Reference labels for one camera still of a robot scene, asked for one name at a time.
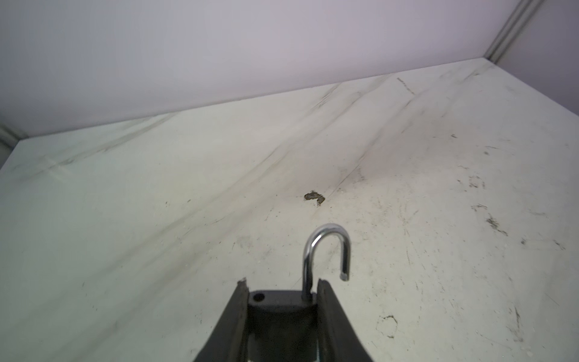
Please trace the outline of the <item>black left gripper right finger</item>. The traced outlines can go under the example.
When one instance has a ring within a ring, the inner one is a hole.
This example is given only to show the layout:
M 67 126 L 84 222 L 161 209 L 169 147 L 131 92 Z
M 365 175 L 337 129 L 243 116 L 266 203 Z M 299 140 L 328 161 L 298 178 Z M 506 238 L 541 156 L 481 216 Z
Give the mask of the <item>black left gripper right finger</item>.
M 317 301 L 320 361 L 372 362 L 328 281 L 319 280 Z

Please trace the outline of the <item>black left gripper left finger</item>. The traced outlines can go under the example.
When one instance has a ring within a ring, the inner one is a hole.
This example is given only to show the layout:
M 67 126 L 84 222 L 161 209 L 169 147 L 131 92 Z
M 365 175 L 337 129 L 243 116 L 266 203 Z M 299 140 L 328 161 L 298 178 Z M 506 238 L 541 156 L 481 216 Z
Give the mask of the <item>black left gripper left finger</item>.
M 248 299 L 247 281 L 241 279 L 195 362 L 248 361 Z

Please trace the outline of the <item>black padlock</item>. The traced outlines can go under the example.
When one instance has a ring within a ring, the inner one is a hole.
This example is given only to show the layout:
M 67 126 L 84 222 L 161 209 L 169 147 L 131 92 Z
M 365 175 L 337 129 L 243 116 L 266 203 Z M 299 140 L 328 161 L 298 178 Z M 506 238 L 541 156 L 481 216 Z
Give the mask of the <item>black padlock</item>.
M 250 361 L 316 361 L 318 359 L 318 305 L 312 291 L 316 246 L 330 235 L 341 245 L 340 278 L 349 280 L 351 238 L 335 223 L 315 229 L 302 255 L 302 289 L 254 291 L 249 298 Z

